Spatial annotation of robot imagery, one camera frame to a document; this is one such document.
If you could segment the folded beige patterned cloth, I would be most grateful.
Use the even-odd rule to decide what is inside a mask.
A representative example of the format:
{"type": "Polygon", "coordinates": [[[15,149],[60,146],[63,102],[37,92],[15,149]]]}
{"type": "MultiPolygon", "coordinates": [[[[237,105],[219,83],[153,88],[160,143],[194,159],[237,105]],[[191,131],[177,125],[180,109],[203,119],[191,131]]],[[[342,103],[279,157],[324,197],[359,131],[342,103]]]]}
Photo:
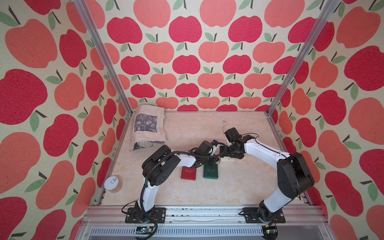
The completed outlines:
{"type": "Polygon", "coordinates": [[[165,108],[140,105],[130,123],[130,151],[164,145],[167,140],[164,121],[165,108]]]}

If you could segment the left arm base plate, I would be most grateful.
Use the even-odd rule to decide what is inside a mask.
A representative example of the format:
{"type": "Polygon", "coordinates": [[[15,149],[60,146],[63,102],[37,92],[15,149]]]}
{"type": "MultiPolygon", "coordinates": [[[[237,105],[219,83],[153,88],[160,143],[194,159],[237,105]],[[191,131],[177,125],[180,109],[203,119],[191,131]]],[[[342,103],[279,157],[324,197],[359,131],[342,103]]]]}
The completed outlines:
{"type": "Polygon", "coordinates": [[[151,220],[158,224],[165,223],[166,208],[152,208],[146,214],[139,208],[133,207],[128,208],[126,213],[125,223],[126,224],[146,224],[151,223],[151,220]]]}

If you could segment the white round object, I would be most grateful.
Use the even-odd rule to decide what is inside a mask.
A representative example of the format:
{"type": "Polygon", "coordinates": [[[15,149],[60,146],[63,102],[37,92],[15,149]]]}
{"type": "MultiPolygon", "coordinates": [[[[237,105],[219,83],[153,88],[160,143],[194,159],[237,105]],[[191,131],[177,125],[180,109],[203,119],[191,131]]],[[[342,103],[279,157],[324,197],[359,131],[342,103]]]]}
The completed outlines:
{"type": "Polygon", "coordinates": [[[118,176],[111,176],[107,178],[104,182],[105,190],[110,193],[117,193],[122,189],[123,183],[118,176]]]}

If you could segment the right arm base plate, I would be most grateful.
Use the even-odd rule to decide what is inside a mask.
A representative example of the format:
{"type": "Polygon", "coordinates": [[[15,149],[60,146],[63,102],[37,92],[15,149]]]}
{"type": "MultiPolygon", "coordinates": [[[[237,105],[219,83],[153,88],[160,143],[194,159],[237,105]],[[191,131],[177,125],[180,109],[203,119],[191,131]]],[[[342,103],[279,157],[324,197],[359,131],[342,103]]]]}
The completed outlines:
{"type": "Polygon", "coordinates": [[[266,208],[243,208],[239,215],[245,218],[247,224],[284,224],[286,219],[282,210],[275,213],[269,212],[266,208]]]}

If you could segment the cream lift-off box lid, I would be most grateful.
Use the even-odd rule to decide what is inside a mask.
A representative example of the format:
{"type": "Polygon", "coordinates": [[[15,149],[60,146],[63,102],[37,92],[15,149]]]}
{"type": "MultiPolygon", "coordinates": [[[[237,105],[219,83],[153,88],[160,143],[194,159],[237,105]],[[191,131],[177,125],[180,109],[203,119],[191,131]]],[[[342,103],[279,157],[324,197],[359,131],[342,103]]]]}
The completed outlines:
{"type": "Polygon", "coordinates": [[[234,162],[236,160],[236,158],[231,158],[231,157],[221,157],[220,158],[221,162],[225,162],[225,163],[229,163],[229,162],[234,162]]]}

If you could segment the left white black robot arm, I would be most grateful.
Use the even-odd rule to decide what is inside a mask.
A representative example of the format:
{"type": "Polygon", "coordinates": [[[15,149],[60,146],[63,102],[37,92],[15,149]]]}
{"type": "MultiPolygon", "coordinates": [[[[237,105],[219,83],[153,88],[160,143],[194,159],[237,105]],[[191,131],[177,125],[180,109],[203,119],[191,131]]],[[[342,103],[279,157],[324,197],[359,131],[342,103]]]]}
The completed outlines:
{"type": "Polygon", "coordinates": [[[214,165],[229,150],[224,143],[203,141],[188,152],[173,151],[167,145],[161,146],[142,164],[144,186],[138,206],[148,214],[155,206],[158,188],[177,167],[198,168],[204,164],[214,165]]]}

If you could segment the right aluminium frame post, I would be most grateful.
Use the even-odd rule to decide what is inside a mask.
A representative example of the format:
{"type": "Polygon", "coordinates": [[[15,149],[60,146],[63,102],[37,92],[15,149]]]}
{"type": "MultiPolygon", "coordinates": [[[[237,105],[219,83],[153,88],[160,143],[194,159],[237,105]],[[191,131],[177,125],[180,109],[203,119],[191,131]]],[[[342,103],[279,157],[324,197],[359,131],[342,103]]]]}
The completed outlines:
{"type": "Polygon", "coordinates": [[[306,56],[308,55],[310,50],[312,50],[312,48],[314,47],[315,41],[318,39],[320,33],[324,29],[326,23],[328,22],[331,15],[334,13],[335,9],[338,7],[339,3],[341,3],[341,1],[329,0],[325,2],[325,5],[322,8],[319,17],[317,18],[317,20],[314,23],[314,26],[309,32],[309,35],[306,41],[303,43],[303,47],[300,49],[299,54],[297,55],[292,67],[289,70],[289,73],[287,74],[286,77],[284,77],[281,87],[279,88],[276,96],[271,102],[270,107],[266,111],[266,117],[270,119],[272,118],[272,114],[277,108],[278,104],[281,102],[281,99],[284,93],[286,92],[286,90],[288,89],[290,82],[294,79],[294,76],[298,72],[306,56]]]}

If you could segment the aluminium frame post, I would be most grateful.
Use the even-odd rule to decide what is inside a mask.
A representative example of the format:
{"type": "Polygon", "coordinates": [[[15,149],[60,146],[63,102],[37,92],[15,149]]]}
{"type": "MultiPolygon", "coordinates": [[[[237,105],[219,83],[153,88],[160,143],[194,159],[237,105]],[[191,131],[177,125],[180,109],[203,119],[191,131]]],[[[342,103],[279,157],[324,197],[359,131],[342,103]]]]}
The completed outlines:
{"type": "Polygon", "coordinates": [[[320,33],[324,29],[326,23],[328,22],[331,15],[334,13],[335,9],[338,7],[339,3],[341,3],[341,1],[329,0],[325,2],[325,5],[322,8],[319,17],[317,18],[317,20],[314,23],[314,26],[309,32],[309,35],[306,41],[303,43],[303,47],[300,49],[299,54],[297,55],[292,67],[289,70],[289,73],[287,74],[286,77],[284,77],[281,87],[279,88],[276,96],[271,102],[270,107],[266,111],[266,117],[270,119],[272,118],[272,114],[277,108],[278,104],[281,102],[281,99],[284,93],[286,92],[286,90],[288,89],[290,82],[294,79],[294,76],[298,72],[306,56],[308,55],[310,50],[312,50],[312,48],[314,47],[315,41],[318,39],[320,33]]]}
{"type": "Polygon", "coordinates": [[[79,1],[75,0],[75,5],[77,7],[77,10],[89,32],[89,35],[91,36],[92,41],[94,42],[94,45],[98,51],[98,54],[101,58],[101,61],[105,67],[105,70],[107,74],[109,75],[112,84],[117,91],[117,95],[121,100],[121,103],[125,110],[128,113],[128,116],[132,116],[133,110],[130,106],[130,103],[127,99],[127,96],[125,95],[124,88],[122,86],[122,83],[120,82],[120,78],[118,74],[116,73],[114,66],[112,64],[112,60],[109,56],[109,53],[100,37],[99,31],[97,29],[97,26],[92,18],[92,14],[86,4],[86,1],[79,1]]]}

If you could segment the left aluminium frame post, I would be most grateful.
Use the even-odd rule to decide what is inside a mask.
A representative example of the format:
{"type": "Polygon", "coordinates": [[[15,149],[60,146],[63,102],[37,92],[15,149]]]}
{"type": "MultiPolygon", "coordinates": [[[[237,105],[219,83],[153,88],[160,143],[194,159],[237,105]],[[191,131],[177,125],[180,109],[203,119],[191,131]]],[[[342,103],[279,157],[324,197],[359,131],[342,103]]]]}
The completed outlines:
{"type": "Polygon", "coordinates": [[[99,31],[97,29],[97,26],[92,18],[92,14],[86,4],[86,1],[79,1],[75,0],[75,5],[77,7],[77,10],[89,32],[89,35],[91,36],[92,41],[94,42],[94,45],[98,51],[98,54],[101,58],[101,61],[105,67],[105,70],[107,74],[109,75],[112,84],[117,91],[117,95],[121,100],[121,103],[125,110],[128,113],[128,116],[132,116],[133,110],[130,106],[130,103],[127,99],[127,96],[125,95],[124,88],[122,86],[122,83],[120,82],[120,78],[118,74],[116,73],[114,66],[112,64],[112,60],[109,56],[109,53],[100,37],[99,31]]]}

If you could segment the red jewelry box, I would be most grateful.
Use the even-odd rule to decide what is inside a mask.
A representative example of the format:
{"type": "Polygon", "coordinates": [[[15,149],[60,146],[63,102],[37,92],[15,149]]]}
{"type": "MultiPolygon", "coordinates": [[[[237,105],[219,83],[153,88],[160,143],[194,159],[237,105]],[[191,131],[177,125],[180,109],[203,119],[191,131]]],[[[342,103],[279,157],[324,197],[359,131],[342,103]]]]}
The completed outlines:
{"type": "Polygon", "coordinates": [[[197,169],[196,168],[188,168],[188,167],[182,168],[182,173],[181,173],[181,179],[182,180],[195,181],[196,175],[197,175],[197,169]]]}

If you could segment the green jewelry box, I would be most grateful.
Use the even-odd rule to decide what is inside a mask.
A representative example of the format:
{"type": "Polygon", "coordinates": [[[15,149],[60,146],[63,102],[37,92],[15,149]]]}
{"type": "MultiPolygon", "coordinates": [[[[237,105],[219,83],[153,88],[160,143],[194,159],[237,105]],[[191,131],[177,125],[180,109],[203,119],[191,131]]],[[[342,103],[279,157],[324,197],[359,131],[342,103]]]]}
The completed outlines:
{"type": "Polygon", "coordinates": [[[218,165],[204,165],[203,178],[217,180],[219,178],[218,165]]]}

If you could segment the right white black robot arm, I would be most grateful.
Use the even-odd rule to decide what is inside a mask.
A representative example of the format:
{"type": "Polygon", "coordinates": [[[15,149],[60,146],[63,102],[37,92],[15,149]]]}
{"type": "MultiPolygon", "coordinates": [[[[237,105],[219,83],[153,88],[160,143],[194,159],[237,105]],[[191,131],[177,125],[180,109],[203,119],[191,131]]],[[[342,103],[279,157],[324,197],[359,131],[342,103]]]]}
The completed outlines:
{"type": "Polygon", "coordinates": [[[229,157],[242,159],[245,154],[252,155],[277,170],[277,188],[259,204],[262,221],[273,218],[285,205],[314,186],[314,177],[302,154],[274,149],[256,137],[241,135],[236,128],[227,130],[225,136],[231,143],[227,150],[229,157]]]}

